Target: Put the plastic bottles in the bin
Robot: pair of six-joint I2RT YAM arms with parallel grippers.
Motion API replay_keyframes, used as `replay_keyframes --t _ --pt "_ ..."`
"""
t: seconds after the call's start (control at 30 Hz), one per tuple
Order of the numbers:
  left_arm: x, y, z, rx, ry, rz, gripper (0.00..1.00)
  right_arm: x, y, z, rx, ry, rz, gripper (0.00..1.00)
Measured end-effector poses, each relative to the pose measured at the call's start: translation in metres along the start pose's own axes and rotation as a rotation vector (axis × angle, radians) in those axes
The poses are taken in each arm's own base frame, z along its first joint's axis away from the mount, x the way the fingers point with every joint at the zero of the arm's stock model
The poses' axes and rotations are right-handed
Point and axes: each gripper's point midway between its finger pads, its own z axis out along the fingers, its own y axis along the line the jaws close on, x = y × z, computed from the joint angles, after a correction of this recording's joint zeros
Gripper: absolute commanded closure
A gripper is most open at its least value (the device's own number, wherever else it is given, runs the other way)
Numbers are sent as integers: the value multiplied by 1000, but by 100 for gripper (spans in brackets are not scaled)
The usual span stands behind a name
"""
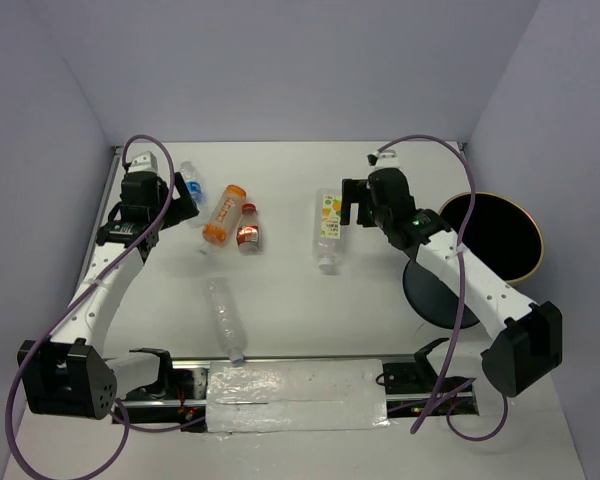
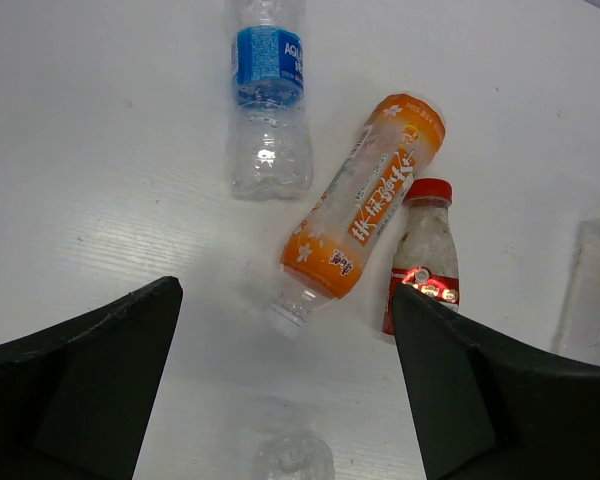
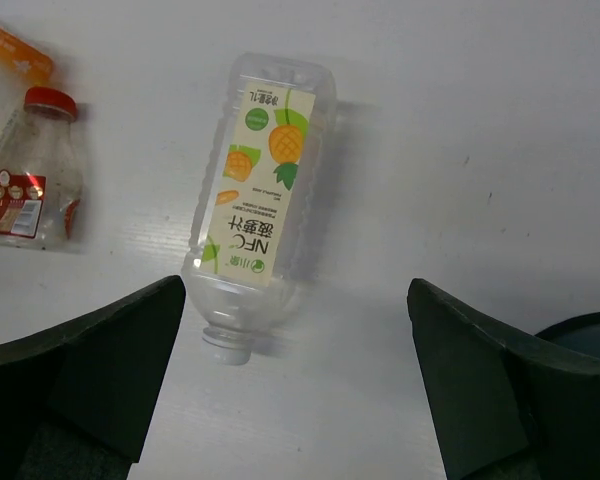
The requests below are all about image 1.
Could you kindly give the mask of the clear crushed plastic bottle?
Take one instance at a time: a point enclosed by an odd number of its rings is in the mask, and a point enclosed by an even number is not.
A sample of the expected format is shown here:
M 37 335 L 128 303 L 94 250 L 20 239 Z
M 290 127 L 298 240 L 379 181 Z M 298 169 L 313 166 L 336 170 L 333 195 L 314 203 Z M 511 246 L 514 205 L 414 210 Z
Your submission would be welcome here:
M 233 365 L 244 363 L 246 334 L 231 290 L 224 279 L 212 278 L 205 285 L 216 340 Z

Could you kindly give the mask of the green orange label bottle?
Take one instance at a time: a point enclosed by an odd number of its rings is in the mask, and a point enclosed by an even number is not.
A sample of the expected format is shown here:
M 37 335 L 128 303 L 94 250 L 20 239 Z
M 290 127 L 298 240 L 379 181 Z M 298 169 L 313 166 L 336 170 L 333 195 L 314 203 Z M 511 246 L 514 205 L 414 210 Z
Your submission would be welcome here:
M 342 196 L 339 189 L 321 188 L 316 192 L 313 254 L 319 270 L 335 275 L 344 241 L 341 232 Z

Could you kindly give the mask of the orange drink bottle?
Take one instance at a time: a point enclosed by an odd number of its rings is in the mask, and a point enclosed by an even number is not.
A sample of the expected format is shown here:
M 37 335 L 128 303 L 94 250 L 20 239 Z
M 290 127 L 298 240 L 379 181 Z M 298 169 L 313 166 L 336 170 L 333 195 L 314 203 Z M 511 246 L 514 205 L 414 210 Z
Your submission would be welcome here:
M 236 227 L 246 201 L 246 191 L 234 184 L 228 185 L 210 219 L 203 228 L 203 239 L 211 245 L 222 246 Z

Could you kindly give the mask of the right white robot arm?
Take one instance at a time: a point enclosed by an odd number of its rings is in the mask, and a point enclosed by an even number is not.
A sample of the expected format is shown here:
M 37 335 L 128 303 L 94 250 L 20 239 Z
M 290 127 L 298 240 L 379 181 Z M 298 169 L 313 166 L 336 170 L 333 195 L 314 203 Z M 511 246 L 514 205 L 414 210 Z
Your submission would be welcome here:
M 481 354 L 482 370 L 498 392 L 516 397 L 561 364 L 560 310 L 518 292 L 462 244 L 440 215 L 417 208 L 399 169 L 343 180 L 341 224 L 349 224 L 353 205 L 357 224 L 380 228 L 393 247 L 444 284 L 484 326 L 493 343 Z

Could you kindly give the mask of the blue label water bottle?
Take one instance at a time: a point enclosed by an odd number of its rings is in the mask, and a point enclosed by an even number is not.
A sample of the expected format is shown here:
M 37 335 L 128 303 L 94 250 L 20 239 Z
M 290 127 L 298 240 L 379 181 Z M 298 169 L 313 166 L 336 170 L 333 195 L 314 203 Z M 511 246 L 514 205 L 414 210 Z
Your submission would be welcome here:
M 185 181 L 189 195 L 198 209 L 198 215 L 190 219 L 189 224 L 192 227 L 201 227 L 207 222 L 209 214 L 203 178 L 196 166 L 190 161 L 181 163 L 180 173 Z

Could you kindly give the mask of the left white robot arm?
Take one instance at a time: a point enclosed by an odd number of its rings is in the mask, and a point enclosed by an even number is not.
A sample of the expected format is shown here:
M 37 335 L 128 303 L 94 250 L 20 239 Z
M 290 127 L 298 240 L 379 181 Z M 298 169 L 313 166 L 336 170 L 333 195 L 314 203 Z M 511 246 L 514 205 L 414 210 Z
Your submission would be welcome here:
M 175 388 L 168 351 L 138 348 L 104 360 L 104 341 L 129 286 L 157 245 L 159 233 L 197 215 L 185 181 L 169 188 L 156 171 L 132 170 L 121 183 L 120 202 L 96 235 L 87 276 L 58 326 L 17 355 L 29 409 L 39 415 L 102 419 L 117 398 L 142 388 L 164 398 Z

